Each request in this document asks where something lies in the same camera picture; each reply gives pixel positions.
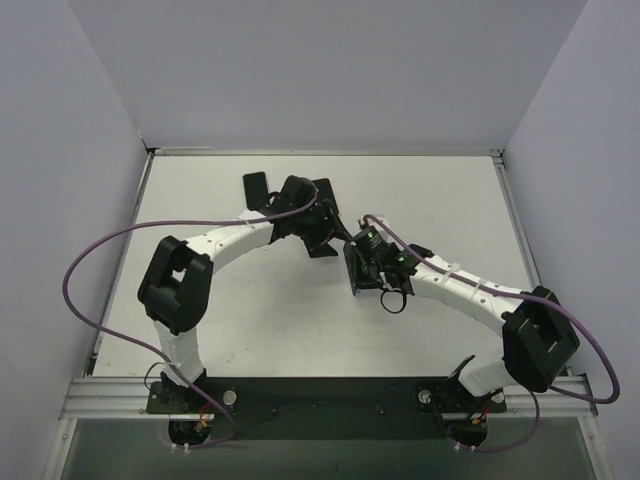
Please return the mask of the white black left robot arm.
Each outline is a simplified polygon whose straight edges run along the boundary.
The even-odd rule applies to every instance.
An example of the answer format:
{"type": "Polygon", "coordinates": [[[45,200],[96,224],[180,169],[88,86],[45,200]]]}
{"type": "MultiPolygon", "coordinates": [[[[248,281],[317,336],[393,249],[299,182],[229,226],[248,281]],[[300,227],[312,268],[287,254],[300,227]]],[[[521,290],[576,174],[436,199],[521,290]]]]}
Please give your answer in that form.
{"type": "Polygon", "coordinates": [[[327,178],[291,175],[271,192],[265,173],[255,172],[244,175],[243,186],[246,208],[236,219],[184,240],[163,238],[137,292],[168,358],[162,384],[183,411],[196,410],[205,398],[197,325],[208,309],[214,275],[288,236],[300,238],[312,259],[337,256],[331,240],[348,238],[327,178]]]}

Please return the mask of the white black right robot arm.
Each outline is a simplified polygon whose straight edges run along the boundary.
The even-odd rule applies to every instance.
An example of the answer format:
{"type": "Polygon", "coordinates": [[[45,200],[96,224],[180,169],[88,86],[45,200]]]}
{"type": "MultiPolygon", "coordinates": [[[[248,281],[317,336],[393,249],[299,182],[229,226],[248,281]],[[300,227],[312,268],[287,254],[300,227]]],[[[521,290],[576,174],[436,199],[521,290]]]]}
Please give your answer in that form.
{"type": "Polygon", "coordinates": [[[501,338],[502,348],[473,354],[451,374],[472,396],[506,386],[546,392],[579,347],[578,337],[557,310],[539,303],[557,298],[538,286],[525,291],[490,285],[431,250],[416,244],[399,248],[370,225],[346,242],[343,253],[353,293],[379,290],[438,301],[484,325],[501,338]]]}

